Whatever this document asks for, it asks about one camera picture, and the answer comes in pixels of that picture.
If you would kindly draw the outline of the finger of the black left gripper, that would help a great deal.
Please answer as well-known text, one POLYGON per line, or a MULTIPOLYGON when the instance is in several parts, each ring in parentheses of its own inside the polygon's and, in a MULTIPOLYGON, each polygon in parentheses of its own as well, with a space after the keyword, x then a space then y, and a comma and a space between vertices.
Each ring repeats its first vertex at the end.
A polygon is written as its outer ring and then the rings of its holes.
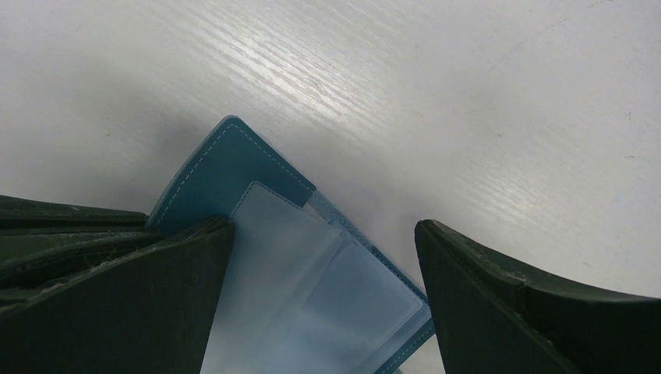
POLYGON ((42 290, 159 242, 140 212, 1 198, 1 303, 42 290))

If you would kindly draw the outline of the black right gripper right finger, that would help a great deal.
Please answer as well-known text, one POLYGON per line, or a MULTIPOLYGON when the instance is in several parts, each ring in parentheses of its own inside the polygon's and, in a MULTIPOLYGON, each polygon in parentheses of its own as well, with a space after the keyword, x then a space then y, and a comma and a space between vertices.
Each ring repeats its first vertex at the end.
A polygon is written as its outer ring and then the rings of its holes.
POLYGON ((657 373, 660 301, 572 281, 435 220, 415 247, 448 373, 657 373))

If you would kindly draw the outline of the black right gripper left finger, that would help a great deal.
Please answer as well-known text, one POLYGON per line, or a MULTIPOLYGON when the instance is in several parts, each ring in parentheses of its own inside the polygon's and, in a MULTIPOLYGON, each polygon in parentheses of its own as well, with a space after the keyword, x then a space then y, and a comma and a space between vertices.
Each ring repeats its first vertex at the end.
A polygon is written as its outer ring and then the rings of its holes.
POLYGON ((2 372, 198 373, 234 235, 214 217, 5 266, 2 372))

